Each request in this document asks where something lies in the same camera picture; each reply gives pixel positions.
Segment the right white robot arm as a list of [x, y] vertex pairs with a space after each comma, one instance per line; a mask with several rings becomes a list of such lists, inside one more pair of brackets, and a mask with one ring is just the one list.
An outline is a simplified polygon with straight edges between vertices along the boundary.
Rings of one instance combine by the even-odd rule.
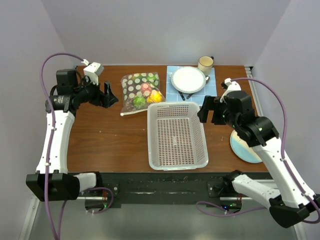
[[277, 185], [276, 189], [267, 187], [235, 170], [224, 178], [222, 189], [227, 196], [239, 193], [252, 198], [283, 228], [306, 223], [312, 212], [320, 211], [319, 194], [307, 186], [289, 157], [281, 153], [278, 131], [267, 117], [255, 114], [250, 95], [236, 90], [222, 97], [206, 96], [197, 114], [200, 122], [207, 121], [209, 111], [213, 111], [213, 124], [232, 127], [260, 157]]

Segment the green fake apple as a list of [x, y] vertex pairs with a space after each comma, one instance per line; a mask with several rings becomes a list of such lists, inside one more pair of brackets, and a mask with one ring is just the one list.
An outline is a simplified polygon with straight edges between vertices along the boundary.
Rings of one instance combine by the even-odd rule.
[[146, 99], [143, 97], [143, 96], [136, 96], [134, 99], [133, 99], [133, 105], [135, 108], [137, 109], [141, 109], [141, 108], [144, 108], [145, 105], [146, 105], [147, 101]]

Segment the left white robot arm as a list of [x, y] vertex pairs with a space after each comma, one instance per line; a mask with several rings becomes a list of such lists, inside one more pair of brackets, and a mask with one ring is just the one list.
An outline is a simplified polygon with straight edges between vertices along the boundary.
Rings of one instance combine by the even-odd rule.
[[75, 69], [56, 72], [56, 85], [45, 102], [46, 135], [39, 164], [34, 174], [26, 177], [26, 185], [41, 201], [76, 200], [81, 192], [99, 196], [104, 190], [97, 171], [72, 175], [68, 173], [67, 153], [70, 133], [81, 104], [109, 108], [118, 102], [109, 82], [100, 90], [99, 76], [104, 68], [87, 66], [81, 75]]

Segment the pink fake peach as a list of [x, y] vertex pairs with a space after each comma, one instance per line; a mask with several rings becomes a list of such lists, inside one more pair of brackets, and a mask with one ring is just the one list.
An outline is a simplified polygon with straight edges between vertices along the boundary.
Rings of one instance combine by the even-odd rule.
[[143, 94], [146, 91], [148, 91], [149, 93], [152, 91], [152, 87], [149, 83], [144, 82], [140, 85], [140, 87], [141, 87], [140, 90]]

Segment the polka dot zip bag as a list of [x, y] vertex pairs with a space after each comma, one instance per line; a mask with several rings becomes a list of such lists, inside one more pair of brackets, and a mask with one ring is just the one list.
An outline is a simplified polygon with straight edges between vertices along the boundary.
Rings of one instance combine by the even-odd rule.
[[160, 91], [160, 78], [157, 72], [127, 74], [121, 79], [123, 108], [120, 115], [131, 115], [146, 111], [148, 106], [164, 102]]

